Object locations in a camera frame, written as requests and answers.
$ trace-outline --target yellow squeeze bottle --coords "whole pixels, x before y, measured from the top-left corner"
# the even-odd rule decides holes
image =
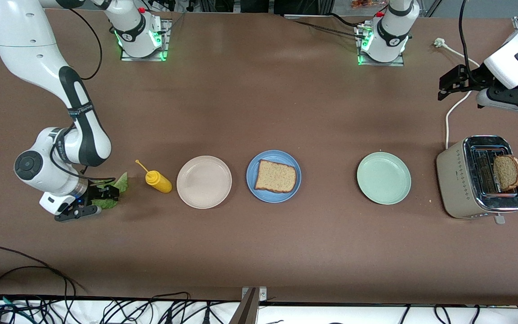
[[[161,175],[159,172],[152,170],[149,171],[139,160],[135,160],[135,163],[139,164],[147,174],[145,175],[145,182],[151,187],[161,191],[162,193],[169,193],[173,189],[173,185],[167,178]]]

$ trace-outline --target brown table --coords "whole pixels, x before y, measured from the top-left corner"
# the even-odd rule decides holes
[[[437,101],[438,78],[461,60],[431,44],[444,37],[460,50],[456,20],[417,20],[405,67],[388,68],[358,66],[349,38],[269,14],[187,14],[167,62],[120,62],[103,13],[83,14],[104,51],[86,86],[113,143],[109,160],[87,174],[127,171],[130,189],[97,217],[54,221],[12,166],[41,129],[70,119],[58,98],[0,61],[0,245],[63,270],[88,295],[185,289],[238,299],[240,287],[263,285],[275,300],[518,304],[518,213],[504,226],[455,220],[438,192],[444,116],[463,95]],[[64,57],[88,76],[98,59],[93,35],[70,12],[48,15]],[[332,18],[310,21],[348,31]],[[467,20],[465,29],[479,62],[512,31],[508,20]],[[451,116],[451,141],[483,134],[504,137],[518,156],[518,113],[477,109],[472,96]],[[302,168],[285,203],[261,202],[245,183],[249,161],[268,149]],[[358,162],[379,150],[411,171],[411,192],[397,205],[373,203],[354,182]],[[209,210],[151,189],[134,163],[175,180],[204,154],[233,176],[229,197]],[[0,274],[26,264],[0,252]],[[62,281],[39,270],[0,284],[0,293],[63,293]]]

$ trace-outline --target green leaf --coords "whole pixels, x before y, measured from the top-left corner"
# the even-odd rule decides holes
[[[122,194],[125,191],[127,191],[127,187],[129,185],[127,180],[128,180],[127,172],[125,172],[124,174],[121,175],[121,177],[119,177],[119,180],[117,180],[117,182],[113,185],[113,187],[119,189],[119,193]]]
[[[91,203],[95,206],[101,207],[101,209],[111,209],[117,206],[117,201],[113,199],[94,199]]]

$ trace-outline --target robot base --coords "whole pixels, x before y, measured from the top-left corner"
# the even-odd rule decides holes
[[[156,49],[151,55],[142,58],[132,57],[127,54],[123,49],[121,49],[121,61],[142,61],[142,62],[160,62],[167,61],[167,51],[169,51],[169,39],[171,38],[171,19],[162,19],[161,20],[161,29],[160,31],[165,32],[162,35],[158,35],[160,37],[161,45],[160,48]]]
[[[365,37],[369,36],[369,27],[372,25],[371,20],[366,20],[364,24],[359,24],[357,27],[353,27],[355,31],[355,35],[364,35]],[[364,52],[361,47],[362,44],[367,40],[367,38],[361,39],[357,38],[357,59],[359,65],[376,65],[376,66],[403,66],[403,55],[399,54],[396,59],[391,62],[378,62],[372,59],[369,54]]]

